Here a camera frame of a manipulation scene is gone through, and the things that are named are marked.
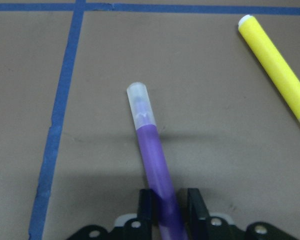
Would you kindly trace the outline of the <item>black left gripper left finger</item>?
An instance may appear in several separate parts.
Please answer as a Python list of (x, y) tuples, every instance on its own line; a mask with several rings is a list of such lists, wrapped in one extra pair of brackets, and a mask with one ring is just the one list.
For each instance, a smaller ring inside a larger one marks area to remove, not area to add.
[(151, 240), (154, 216), (154, 193), (151, 189), (139, 191), (137, 215), (123, 227), (124, 240)]

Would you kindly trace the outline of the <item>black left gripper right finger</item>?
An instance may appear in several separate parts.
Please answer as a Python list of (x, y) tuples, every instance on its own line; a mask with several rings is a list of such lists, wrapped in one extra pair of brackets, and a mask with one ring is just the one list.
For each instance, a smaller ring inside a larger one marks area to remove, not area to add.
[(193, 240), (213, 240), (212, 218), (198, 188), (187, 189), (188, 227)]

